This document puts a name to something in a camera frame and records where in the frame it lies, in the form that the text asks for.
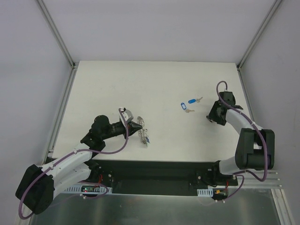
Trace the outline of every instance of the gray wall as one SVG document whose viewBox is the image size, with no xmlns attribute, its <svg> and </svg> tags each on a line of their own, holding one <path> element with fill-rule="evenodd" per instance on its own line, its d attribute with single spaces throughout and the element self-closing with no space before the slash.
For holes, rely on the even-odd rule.
<svg viewBox="0 0 300 225">
<path fill-rule="evenodd" d="M 0 218 L 11 225 L 15 191 L 45 154 L 70 67 L 35 1 L 0 1 L 0 31 Z"/>
<path fill-rule="evenodd" d="M 300 1 L 285 0 L 242 68 L 254 118 L 276 133 L 281 172 L 300 224 Z"/>
<path fill-rule="evenodd" d="M 274 0 L 45 0 L 75 61 L 239 62 Z"/>
</svg>

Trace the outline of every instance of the cable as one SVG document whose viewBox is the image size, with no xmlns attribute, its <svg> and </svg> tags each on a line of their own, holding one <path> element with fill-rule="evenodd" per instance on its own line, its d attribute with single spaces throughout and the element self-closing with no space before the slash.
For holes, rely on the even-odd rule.
<svg viewBox="0 0 300 225">
<path fill-rule="evenodd" d="M 102 196 L 106 195 L 106 194 L 109 192 L 108 187 L 105 186 L 105 185 L 103 185 L 103 184 L 90 183 L 90 182 L 85 182 L 85 181 L 80 181 L 80 183 L 83 183 L 83 184 L 92 184 L 92 185 L 95 185 L 95 186 L 104 187 L 104 188 L 106 189 L 105 193 L 100 194 L 100 195 L 97 195 L 96 197 L 88 197 L 88 196 L 85 196 L 85 198 L 87 198 L 87 199 L 98 199 L 98 198 L 101 198 Z"/>
<path fill-rule="evenodd" d="M 229 182 L 226 181 L 226 186 L 225 186 L 225 188 L 224 188 L 223 190 L 220 190 L 220 191 L 225 191 L 225 190 L 226 190 L 226 192 L 228 192 L 228 186 L 229 186 Z"/>
<path fill-rule="evenodd" d="M 210 183 L 206 182 L 205 180 L 203 180 L 203 178 L 201 178 L 201 181 L 202 181 L 204 184 L 206 184 L 206 185 L 208 185 L 208 186 L 211 186 L 211 187 L 213 187 L 213 188 L 216 188 L 216 187 L 217 187 L 216 184 L 215 184 L 215 185 L 210 184 Z"/>
<path fill-rule="evenodd" d="M 238 187 L 238 189 L 236 189 L 235 192 L 233 192 L 231 195 L 229 195 L 229 196 L 226 198 L 226 200 L 227 200 L 228 198 L 231 198 L 232 196 L 234 196 L 234 195 L 242 188 L 242 186 L 244 185 L 244 181 L 245 181 L 244 175 L 239 174 L 239 175 L 236 175 L 236 177 L 242 177 L 242 182 L 240 183 L 240 186 Z"/>
<path fill-rule="evenodd" d="M 261 141 L 262 141 L 262 146 L 263 146 L 263 155 L 264 155 L 264 171 L 263 171 L 263 177 L 262 178 L 259 178 L 255 173 L 253 173 L 252 171 L 250 170 L 246 170 L 246 171 L 241 171 L 241 172 L 237 172 L 235 174 L 241 174 L 241 173 L 245 173 L 245 172 L 248 172 L 250 173 L 251 175 L 253 175 L 256 179 L 258 179 L 260 182 L 263 182 L 267 179 L 267 173 L 268 173 L 268 151 L 267 151 L 267 144 L 266 144 L 266 141 L 264 140 L 263 138 L 263 135 L 262 133 L 259 131 L 259 129 L 257 128 L 257 126 L 254 124 L 254 122 L 246 115 L 244 114 L 243 112 L 241 112 L 240 110 L 237 110 L 235 108 L 233 108 L 231 105 L 227 104 L 223 99 L 222 97 L 220 96 L 220 93 L 219 93 L 219 85 L 221 83 L 224 83 L 225 86 L 226 86 L 226 90 L 228 89 L 228 85 L 227 85 L 227 82 L 226 81 L 220 81 L 218 84 L 217 84 L 217 95 L 220 99 L 220 101 L 225 105 L 227 106 L 228 108 L 238 112 L 239 114 L 241 114 L 250 124 L 251 126 L 254 128 L 254 130 L 257 132 L 258 136 L 260 137 Z"/>
<path fill-rule="evenodd" d="M 106 194 L 109 192 L 108 187 L 105 186 L 105 185 L 103 185 L 103 184 L 99 184 L 99 183 L 90 183 L 90 182 L 85 182 L 85 181 L 80 181 L 79 183 L 83 183 L 83 184 L 92 184 L 92 185 L 95 185 L 95 186 L 98 186 L 98 187 L 100 187 L 100 186 L 101 186 L 101 187 L 104 187 L 104 188 L 106 189 L 105 193 L 100 194 L 100 195 L 97 195 L 96 197 L 88 197 L 88 196 L 85 196 L 85 198 L 87 198 L 87 199 L 97 199 L 97 198 L 100 198 L 100 197 L 106 195 Z M 68 198 L 65 198 L 64 200 L 62 200 L 62 201 L 60 201 L 60 202 L 58 202 L 58 203 L 55 203 L 55 204 L 50 205 L 49 208 L 55 207 L 55 206 L 57 206 L 57 205 L 60 205 L 60 204 L 66 202 L 67 200 L 69 200 L 69 199 L 71 199 L 71 198 L 73 198 L 73 197 L 75 197 L 75 196 L 80 196 L 80 195 L 79 195 L 79 194 L 71 195 L 71 196 L 69 196 Z"/>
<path fill-rule="evenodd" d="M 82 152 L 82 151 L 90 151 L 90 152 L 95 152 L 95 153 L 98 153 L 98 154 L 115 154 L 115 153 L 118 153 L 120 151 L 122 151 L 125 146 L 127 145 L 127 142 L 128 142 L 128 137 L 129 137 L 129 129 L 128 129 L 128 126 L 127 126 L 127 122 L 122 114 L 122 111 L 121 111 L 121 108 L 119 108 L 119 113 L 121 115 L 121 118 L 125 124 L 125 129 L 126 129 L 126 140 L 125 140 L 125 143 L 124 145 L 117 151 L 113 151 L 113 152 L 101 152 L 101 151 L 96 151 L 96 150 L 91 150 L 91 149 L 80 149 L 78 150 L 77 152 Z M 69 154 L 65 155 L 64 157 L 62 157 L 61 159 L 59 159 L 57 162 L 55 162 L 53 164 L 53 167 L 57 166 L 59 163 L 61 163 L 63 160 L 65 160 L 66 158 L 70 157 L 71 155 L 75 154 L 76 151 L 72 151 L 70 152 Z M 33 187 L 33 185 L 40 179 L 42 178 L 46 173 L 48 173 L 52 168 L 49 167 L 48 169 L 46 169 L 44 172 L 42 172 L 39 176 L 37 176 L 29 185 L 28 187 L 26 188 L 26 190 L 24 191 L 23 195 L 22 195 L 22 198 L 20 200 L 20 204 L 19 204 L 19 209 L 18 209 L 18 214 L 19 214 L 19 217 L 20 219 L 28 219 L 30 218 L 32 215 L 33 215 L 33 212 L 30 213 L 28 216 L 23 216 L 23 213 L 22 213 L 22 206 L 23 206 L 23 203 L 24 203 L 24 199 L 26 197 L 26 195 L 28 194 L 29 190 Z"/>
<path fill-rule="evenodd" d="M 98 181 L 99 184 L 101 183 L 102 179 L 103 179 L 103 176 L 102 176 L 102 174 L 100 174 L 99 181 Z"/>
<path fill-rule="evenodd" d="M 210 206 L 210 205 L 212 205 L 213 203 L 220 203 L 220 202 L 225 202 L 225 200 L 227 200 L 227 199 L 229 199 L 229 198 L 231 198 L 232 196 L 234 196 L 241 188 L 242 188 L 242 186 L 244 185 L 244 181 L 245 181 L 245 177 L 244 177 L 244 175 L 241 175 L 241 174 L 239 174 L 239 175 L 236 175 L 237 177 L 242 177 L 242 182 L 240 183 L 240 186 L 238 187 L 238 189 L 236 189 L 235 190 L 235 192 L 233 192 L 231 195 L 229 195 L 226 199 L 224 199 L 224 200 L 220 200 L 220 201 L 213 201 L 213 202 L 210 202 L 210 203 L 208 203 L 208 204 L 204 204 L 203 202 L 201 202 L 200 201 L 200 199 L 198 198 L 198 201 L 200 202 L 200 204 L 201 205 L 204 205 L 204 206 Z"/>
</svg>

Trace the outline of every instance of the white tabletop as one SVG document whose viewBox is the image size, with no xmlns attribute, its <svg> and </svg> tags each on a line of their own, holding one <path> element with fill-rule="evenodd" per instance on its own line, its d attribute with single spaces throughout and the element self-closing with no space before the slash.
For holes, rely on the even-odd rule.
<svg viewBox="0 0 300 225">
<path fill-rule="evenodd" d="M 225 80 L 236 104 L 249 115 L 234 63 L 81 61 L 67 103 L 53 157 L 70 152 L 88 133 L 94 118 L 106 115 L 119 121 L 118 108 L 141 116 L 150 145 L 138 133 L 127 147 L 96 159 L 212 162 L 234 155 L 238 134 L 230 124 L 210 123 L 206 115 L 218 99 L 216 84 Z M 203 99 L 189 104 L 193 98 Z M 181 108 L 184 102 L 186 113 Z M 122 135 L 105 140 L 103 151 L 115 151 L 124 143 Z"/>
</svg>

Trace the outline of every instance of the metal key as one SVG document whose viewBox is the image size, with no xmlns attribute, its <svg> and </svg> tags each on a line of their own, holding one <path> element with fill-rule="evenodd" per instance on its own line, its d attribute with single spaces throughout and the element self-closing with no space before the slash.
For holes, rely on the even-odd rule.
<svg viewBox="0 0 300 225">
<path fill-rule="evenodd" d="M 197 98 L 197 99 L 196 99 L 196 102 L 200 102 L 202 98 L 203 98 L 203 97 Z"/>
<path fill-rule="evenodd" d="M 195 112 L 195 110 L 186 109 L 186 113 Z"/>
</svg>

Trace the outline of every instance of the metal floor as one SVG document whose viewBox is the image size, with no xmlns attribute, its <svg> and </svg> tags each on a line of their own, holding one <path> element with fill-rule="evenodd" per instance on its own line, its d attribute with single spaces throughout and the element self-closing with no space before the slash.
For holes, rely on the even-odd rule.
<svg viewBox="0 0 300 225">
<path fill-rule="evenodd" d="M 53 204 L 68 197 L 59 195 Z M 279 225 L 272 193 L 242 189 L 225 203 L 210 198 L 107 195 L 71 198 L 34 216 L 30 225 Z"/>
</svg>

